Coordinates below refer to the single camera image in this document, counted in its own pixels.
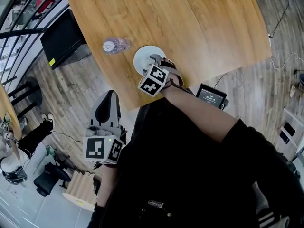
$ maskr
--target water bottle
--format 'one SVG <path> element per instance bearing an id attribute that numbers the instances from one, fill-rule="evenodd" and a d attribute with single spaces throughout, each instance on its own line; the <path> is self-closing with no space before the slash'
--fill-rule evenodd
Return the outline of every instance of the water bottle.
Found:
<path id="1" fill-rule="evenodd" d="M 116 54 L 131 47 L 130 42 L 125 38 L 109 37 L 104 41 L 103 50 L 106 54 Z"/>

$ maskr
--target floor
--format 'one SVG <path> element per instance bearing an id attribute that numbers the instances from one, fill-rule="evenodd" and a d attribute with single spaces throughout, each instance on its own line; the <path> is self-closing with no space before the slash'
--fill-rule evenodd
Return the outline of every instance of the floor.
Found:
<path id="1" fill-rule="evenodd" d="M 257 0 L 257 2 L 267 31 L 272 34 L 287 6 L 287 1 Z M 271 39 L 276 67 L 282 67 L 293 51 L 304 58 L 303 16 L 304 0 L 291 0 L 290 7 Z M 297 130 L 296 139 L 303 134 L 303 129 L 297 128 L 296 124 L 283 113 L 283 108 L 287 107 L 299 115 L 304 114 L 302 94 L 297 94 L 293 98 L 289 96 L 290 86 L 298 82 L 293 74 L 295 69 L 304 70 L 304 63 L 298 60 L 296 55 L 290 56 L 281 71 L 274 69 L 268 58 L 255 65 L 227 73 L 217 85 L 219 90 L 227 93 L 230 101 L 225 111 L 241 118 L 247 125 L 255 127 L 289 159 L 293 158 L 295 148 L 291 143 L 284 144 L 279 138 L 279 127 L 288 121 Z M 52 112 L 56 119 L 55 131 L 81 141 L 88 124 L 90 107 L 100 95 L 110 89 L 93 56 L 51 70 L 45 54 L 42 53 L 26 76 L 34 76 L 38 80 L 44 97 L 42 106 L 26 115 L 29 120 L 28 128 L 33 129 L 42 122 L 41 113 Z M 204 83 L 214 86 L 219 78 L 220 76 Z M 26 105 L 26 102 L 18 104 L 17 112 Z M 130 137 L 138 110 L 127 112 L 122 105 L 121 107 L 121 124 L 129 131 Z M 50 144 L 64 154 L 70 155 L 71 161 L 78 168 L 92 171 L 92 165 L 82 159 L 81 143 L 62 134 L 53 133 L 44 140 L 44 144 Z M 94 172 L 97 177 L 102 176 L 99 170 Z"/>

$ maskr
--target black shirt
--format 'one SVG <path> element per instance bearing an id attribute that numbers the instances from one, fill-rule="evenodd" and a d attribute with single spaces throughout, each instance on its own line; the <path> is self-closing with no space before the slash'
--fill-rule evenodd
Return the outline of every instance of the black shirt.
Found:
<path id="1" fill-rule="evenodd" d="M 303 222 L 304 194 L 286 162 L 262 134 L 239 120 L 214 142 L 166 99 L 140 109 L 130 143 L 119 159 L 119 178 L 89 228 L 258 227 L 252 184 L 270 207 Z M 164 203 L 170 219 L 144 214 L 147 202 Z"/>

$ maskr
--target forearm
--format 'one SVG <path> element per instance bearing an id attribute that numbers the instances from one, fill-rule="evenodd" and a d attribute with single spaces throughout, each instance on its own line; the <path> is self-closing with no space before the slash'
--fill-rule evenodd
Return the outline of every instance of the forearm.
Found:
<path id="1" fill-rule="evenodd" d="M 101 167 L 103 177 L 101 180 L 100 188 L 97 195 L 97 205 L 104 207 L 111 195 L 112 190 L 115 187 L 117 179 L 117 168 L 107 167 L 103 165 Z"/>
<path id="2" fill-rule="evenodd" d="M 236 118 L 174 86 L 170 86 L 162 94 L 203 133 L 217 142 L 222 142 L 237 122 Z"/>

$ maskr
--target white shoe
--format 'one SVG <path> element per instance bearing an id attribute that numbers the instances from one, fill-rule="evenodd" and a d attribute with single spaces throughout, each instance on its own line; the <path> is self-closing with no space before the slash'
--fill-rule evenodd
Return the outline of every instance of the white shoe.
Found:
<path id="1" fill-rule="evenodd" d="M 53 129 L 55 128 L 55 119 L 54 119 L 54 116 L 53 116 L 53 114 L 52 113 L 49 113 L 48 115 L 47 115 L 47 119 L 50 121 L 50 122 L 52 122 L 52 124 L 53 124 Z"/>
<path id="2" fill-rule="evenodd" d="M 44 113 L 41 115 L 41 117 L 42 117 L 43 121 L 47 121 L 48 120 L 47 115 L 45 115 Z"/>

